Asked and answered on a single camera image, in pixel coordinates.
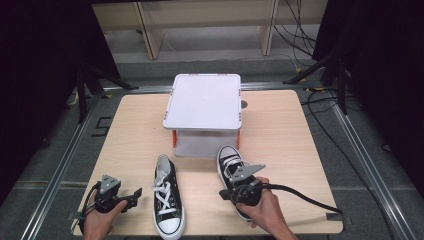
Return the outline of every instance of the gray floor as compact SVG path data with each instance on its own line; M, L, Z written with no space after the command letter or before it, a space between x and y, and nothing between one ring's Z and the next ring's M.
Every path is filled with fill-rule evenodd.
M314 38L318 28L319 26L316 25L305 26L306 32ZM239 73L245 89L252 86L294 89L298 93L300 102L306 102L311 93L304 89L319 86L318 79L322 74L322 70L319 70L298 85L283 86L281 81L294 77L296 68L307 68L302 63L314 62L298 51L294 55L293 49L285 44L275 31L271 56L262 56L254 27L167 30L161 52L156 60L148 58L142 36L135 31L108 32L105 37L122 78L142 86L142 90L157 90L169 86L178 73ZM108 82L103 84L106 87L114 87ZM421 227L424 222L423 198L417 193L394 156L381 148L384 139L368 119L367 114L361 110L354 94L348 93L348 95L347 110L350 121L395 197L395 201L399 204L416 239L424 239L424 230ZM89 103L96 103L95 108L61 179L61 185L54 194L54 200L48 206L45 219L35 234L36 239L78 239L70 233L71 221L67 218L69 213L78 210L87 181L105 140L104 136L95 136L104 132L104 129L96 128L96 125L100 118L113 118L121 97L122 94L113 94L97 102L96 98L87 99ZM313 99L326 97L328 97L327 92L316 93ZM365 179L366 185L359 180L352 165L324 133L317 120L310 114L307 105L304 105L305 116L335 201L344 211L344 231L330 236L299 235L298 237L300 239L390 239L382 212L365 186L369 186L372 192L376 191L370 184L354 148L336 117L333 105L331 101L320 101L310 106L324 129L346 153L359 175ZM77 105L70 105L70 108L63 112L62 118L47 137L50 146L40 148L34 155L19 182L1 206L0 239L22 237L32 213L42 199L47 184L54 176L67 150L73 132L78 127L78 114ZM110 121L103 119L101 125L108 126ZM393 226L390 224L395 239L402 239ZM140 238L110 236L108 239Z

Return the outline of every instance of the black sneaker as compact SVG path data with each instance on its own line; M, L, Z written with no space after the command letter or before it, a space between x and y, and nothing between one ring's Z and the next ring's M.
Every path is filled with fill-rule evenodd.
M240 153L232 146L224 146L218 152L217 157L218 173L222 183L228 190L234 191L238 186L244 184L250 184L255 181L256 178L252 175L244 180L238 182L230 182L231 176L237 170L238 167L244 165L250 165L250 163L243 161ZM245 213L241 212L236 208L238 215L245 221L251 222L252 219Z
M156 229L165 240L179 239L184 232L185 215L178 190L175 165L165 154L156 165L153 217Z

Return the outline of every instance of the human hand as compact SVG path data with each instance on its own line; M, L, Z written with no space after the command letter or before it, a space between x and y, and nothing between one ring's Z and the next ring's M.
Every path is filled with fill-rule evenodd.
M264 177L256 177L256 179L261 183L269 183L269 179ZM287 226L278 202L278 197L271 190L262 189L261 200L256 206L237 203L236 207L252 218L252 228L259 226L276 239L297 239Z
M97 190L93 191L93 194L88 201L88 204L94 202ZM119 202L110 212L100 213L96 209L88 209L87 217L84 223L84 239L85 240L100 240L103 239L109 232L113 230L113 220L116 216L125 208L127 201Z

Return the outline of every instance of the wooden table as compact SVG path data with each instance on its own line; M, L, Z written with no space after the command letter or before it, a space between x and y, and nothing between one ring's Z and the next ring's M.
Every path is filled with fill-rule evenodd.
M119 196L143 187L138 206L120 214L116 235L156 236L151 185L157 158L167 154L177 167L187 224L184 236L264 235L250 228L223 189L216 159L178 158L172 154L171 131L162 126L168 94L129 95L122 98L99 155L89 188L108 174L122 181ZM298 97L291 90L243 91L248 107L242 110L240 153L252 164L266 168L256 174L271 183L292 187L306 196L336 206ZM327 221L326 212L300 198L276 191L290 228L297 234L339 233L341 221Z

